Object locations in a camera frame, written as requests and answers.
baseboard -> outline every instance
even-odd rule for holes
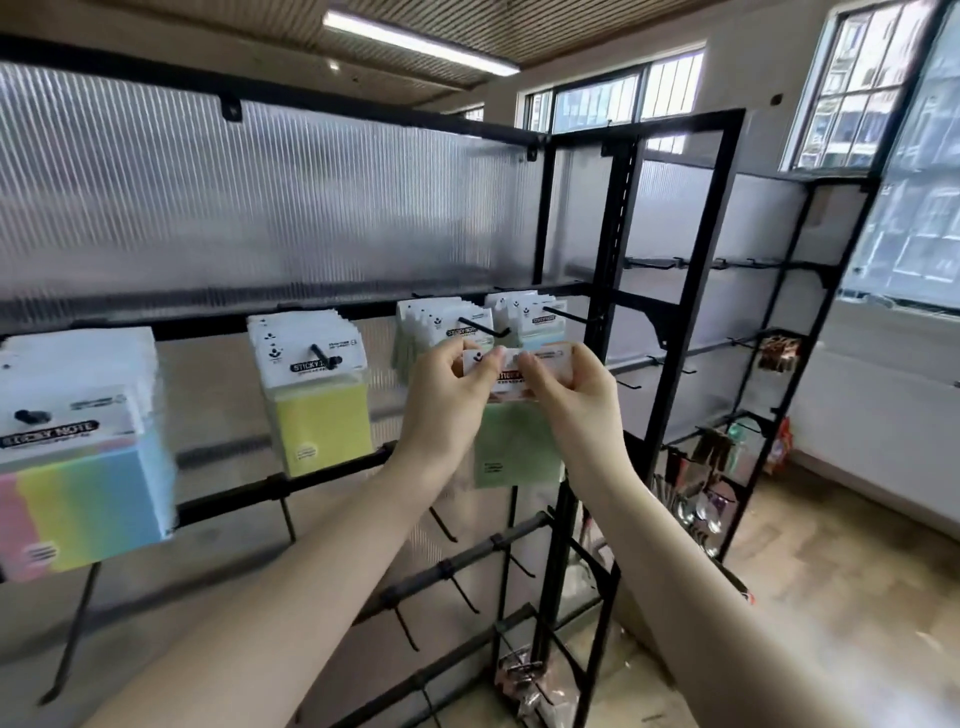
[[[935,511],[931,511],[919,503],[890,493],[869,480],[864,480],[862,477],[854,475],[853,473],[841,470],[835,465],[830,465],[830,463],[806,452],[794,450],[790,453],[790,462],[805,470],[809,470],[811,473],[816,473],[827,480],[832,480],[845,488],[850,488],[863,497],[869,498],[892,511],[897,511],[909,519],[922,523],[935,531],[939,531],[945,536],[949,536],[954,541],[960,542],[960,523],[951,521],[949,518]]]

person's left hand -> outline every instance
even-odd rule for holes
[[[457,337],[417,359],[394,455],[416,463],[438,486],[453,476],[473,443],[487,397],[503,366],[503,347],[496,347],[469,376],[463,376],[464,349],[479,347]]]

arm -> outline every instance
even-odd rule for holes
[[[420,358],[383,469],[222,611],[135,677],[88,728],[286,725],[476,435],[502,355],[469,377],[451,339]]]
[[[524,377],[564,455],[570,486],[616,554],[663,659],[703,728],[834,728],[859,723],[763,626],[640,481],[627,456],[616,383],[574,345],[573,389],[529,354]]]

stack of sticky note packages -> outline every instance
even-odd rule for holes
[[[550,425],[532,400],[517,366],[523,349],[507,349],[503,368],[484,408],[473,447],[473,475],[478,488],[552,484],[563,476],[563,462]],[[533,352],[562,383],[573,379],[569,343],[548,345]],[[464,351],[464,374],[482,360],[476,350]]]
[[[0,348],[0,568],[25,581],[168,538],[149,328],[14,336]]]
[[[473,341],[483,350],[490,349],[492,328],[489,308],[461,298],[400,301],[396,304],[393,367],[401,381],[407,381],[420,354],[454,336]]]
[[[289,477],[372,452],[367,354],[356,325],[334,310],[289,311],[251,316],[247,329]]]
[[[566,319],[556,313],[566,313],[566,300],[537,291],[511,291],[488,295],[484,305],[492,311],[496,330],[510,330],[498,342],[505,346],[531,352],[566,338]]]

tube light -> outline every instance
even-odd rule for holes
[[[328,10],[324,15],[324,25],[331,30],[368,37],[370,40],[378,40],[381,43],[406,48],[408,51],[423,53],[426,56],[433,56],[451,63],[460,63],[497,76],[513,76],[520,71],[518,67],[510,63],[463,50],[453,45],[447,45],[438,40],[418,36],[390,25],[374,23],[356,15],[348,15],[345,12]]]

